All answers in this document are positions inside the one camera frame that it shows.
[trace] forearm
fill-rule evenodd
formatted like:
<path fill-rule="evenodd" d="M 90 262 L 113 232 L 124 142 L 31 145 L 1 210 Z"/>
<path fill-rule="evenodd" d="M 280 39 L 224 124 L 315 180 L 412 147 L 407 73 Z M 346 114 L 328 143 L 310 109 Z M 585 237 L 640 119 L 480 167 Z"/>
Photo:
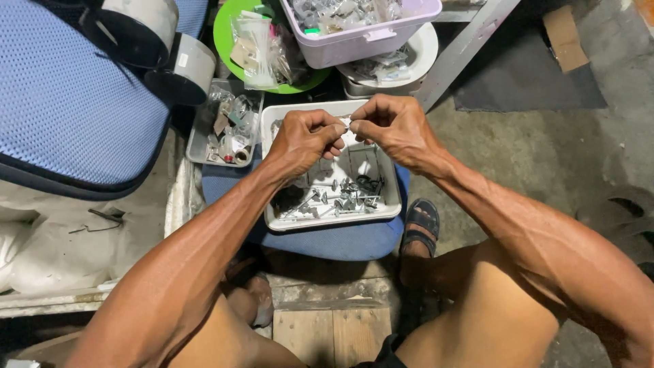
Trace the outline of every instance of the forearm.
<path fill-rule="evenodd" d="M 654 285 L 613 244 L 567 215 L 485 179 L 443 149 L 424 161 L 425 176 L 506 248 L 529 282 L 652 347 Z"/>
<path fill-rule="evenodd" d="M 205 317 L 227 263 L 281 188 L 283 172 L 263 162 L 148 252 L 95 314 L 67 367 L 161 362 Z"/>

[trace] gray mat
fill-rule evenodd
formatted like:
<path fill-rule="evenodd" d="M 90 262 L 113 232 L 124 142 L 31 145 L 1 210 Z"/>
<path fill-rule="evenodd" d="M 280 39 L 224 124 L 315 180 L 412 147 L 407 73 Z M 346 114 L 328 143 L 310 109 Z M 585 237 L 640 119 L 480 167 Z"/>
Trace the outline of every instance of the gray mat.
<path fill-rule="evenodd" d="M 538 29 L 504 24 L 451 91 L 456 109 L 463 111 L 606 107 L 589 64 L 563 74 Z"/>

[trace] foot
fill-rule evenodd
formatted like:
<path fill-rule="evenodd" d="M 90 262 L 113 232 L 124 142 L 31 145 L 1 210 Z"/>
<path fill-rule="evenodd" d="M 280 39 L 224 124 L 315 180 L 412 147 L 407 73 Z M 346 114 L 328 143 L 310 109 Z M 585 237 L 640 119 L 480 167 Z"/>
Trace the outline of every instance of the foot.
<path fill-rule="evenodd" d="M 429 213 L 422 211 L 420 208 L 416 208 L 415 210 L 431 218 L 431 216 L 429 216 Z M 405 227 L 405 231 L 406 230 L 418 230 L 423 234 L 427 235 L 429 239 L 433 240 L 434 242 L 438 240 L 431 232 L 429 232 L 427 229 L 425 229 L 420 225 L 408 224 Z M 412 273 L 412 268 L 411 268 L 411 262 L 415 261 L 416 258 L 430 258 L 429 248 L 427 248 L 427 245 L 425 245 L 425 243 L 421 242 L 420 240 L 414 240 L 408 243 L 407 245 L 404 246 L 402 250 L 402 255 L 400 259 L 401 262 L 400 282 L 404 286 L 416 287 L 419 285 L 420 280 L 416 279 L 416 277 Z"/>
<path fill-rule="evenodd" d="M 252 327 L 266 327 L 273 321 L 273 291 L 270 283 L 259 276 L 251 278 L 245 289 L 252 294 L 257 302 L 257 311 Z"/>

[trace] green bowl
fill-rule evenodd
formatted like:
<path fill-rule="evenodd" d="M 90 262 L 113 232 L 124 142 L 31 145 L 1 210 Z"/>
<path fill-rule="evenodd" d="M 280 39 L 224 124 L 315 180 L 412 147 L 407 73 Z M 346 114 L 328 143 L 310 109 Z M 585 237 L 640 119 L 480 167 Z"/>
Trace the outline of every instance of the green bowl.
<path fill-rule="evenodd" d="M 216 21 L 213 24 L 213 41 L 216 44 L 218 55 L 220 56 L 220 59 L 222 59 L 222 62 L 227 66 L 227 69 L 241 80 L 245 78 L 243 68 L 234 64 L 230 58 L 232 48 L 234 47 L 231 17 L 241 14 L 241 10 L 252 11 L 255 5 L 261 5 L 261 0 L 227 0 L 220 7 L 218 15 L 216 15 Z M 329 75 L 331 69 L 331 67 L 324 69 L 311 69 L 311 75 L 305 84 L 300 86 L 280 84 L 277 89 L 267 90 L 266 92 L 293 94 L 308 91 L 324 81 Z"/>

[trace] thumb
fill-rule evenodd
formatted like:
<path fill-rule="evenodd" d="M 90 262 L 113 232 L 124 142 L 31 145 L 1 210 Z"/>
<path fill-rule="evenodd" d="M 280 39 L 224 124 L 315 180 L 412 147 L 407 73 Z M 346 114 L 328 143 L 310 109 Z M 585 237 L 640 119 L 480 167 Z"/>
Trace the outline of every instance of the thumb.
<path fill-rule="evenodd" d="M 361 138 L 379 141 L 384 128 L 370 120 L 355 120 L 350 123 L 350 130 Z"/>
<path fill-rule="evenodd" d="M 321 128 L 316 132 L 322 143 L 327 145 L 333 143 L 335 140 L 339 139 L 343 134 L 345 134 L 345 125 L 340 124 L 331 124 Z"/>

